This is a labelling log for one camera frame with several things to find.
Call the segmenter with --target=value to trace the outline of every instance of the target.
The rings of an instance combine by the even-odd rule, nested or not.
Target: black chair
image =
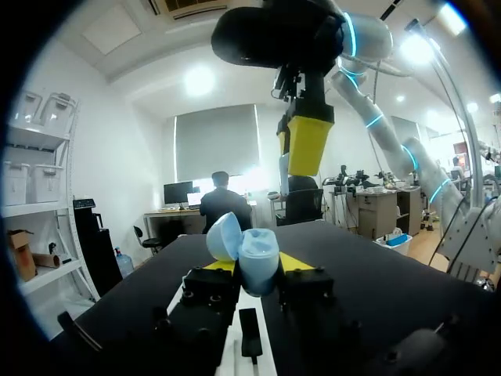
[[[285,201],[285,217],[277,214],[277,226],[311,222],[323,218],[323,190],[297,190],[290,192]]]
[[[158,253],[159,249],[162,248],[162,241],[160,239],[157,239],[156,237],[152,237],[151,239],[146,239],[145,241],[142,241],[142,231],[140,228],[137,226],[134,226],[134,232],[135,236],[138,238],[139,245],[143,248],[150,248],[151,249],[151,255],[155,255]]]

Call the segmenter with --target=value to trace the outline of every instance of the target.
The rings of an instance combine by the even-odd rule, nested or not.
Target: person
[[[454,167],[452,167],[451,171],[458,171],[458,173],[460,174],[460,180],[463,181],[464,180],[464,171],[463,171],[463,167],[460,166],[460,159],[458,157],[454,157],[452,159],[452,163],[454,164]]]
[[[242,231],[251,229],[252,209],[245,198],[228,190],[229,175],[224,171],[215,172],[212,182],[216,189],[203,196],[200,203],[200,215],[206,217],[202,233],[207,233],[219,218],[229,212],[235,214]]]

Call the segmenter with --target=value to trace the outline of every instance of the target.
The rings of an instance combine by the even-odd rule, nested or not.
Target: ceiling light
[[[412,63],[425,64],[433,58],[431,46],[417,34],[408,37],[400,47],[402,53]]]
[[[207,67],[196,67],[185,76],[186,92],[189,96],[202,96],[214,88],[214,74]]]
[[[491,96],[488,100],[491,101],[491,103],[498,103],[501,102],[501,94],[497,93]]]
[[[468,103],[467,109],[470,114],[473,114],[478,111],[478,105],[475,102]]]
[[[459,35],[461,31],[467,28],[467,23],[461,16],[461,13],[449,3],[442,6],[438,12],[438,19],[454,36]]]

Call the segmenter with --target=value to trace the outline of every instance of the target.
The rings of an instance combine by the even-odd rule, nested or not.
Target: white wall
[[[175,183],[175,158],[174,158],[174,119],[170,117],[162,125],[162,168],[160,182],[164,184]]]
[[[137,265],[149,257],[133,233],[142,214],[161,204],[160,122],[126,103],[93,67],[59,42],[47,45],[25,84],[42,94],[65,92],[81,102],[72,188],[92,197],[114,246]]]

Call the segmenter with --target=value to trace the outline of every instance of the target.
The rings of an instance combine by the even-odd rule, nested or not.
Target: paper roll
[[[34,264],[38,266],[47,266],[48,268],[59,268],[60,262],[57,255],[33,254]]]

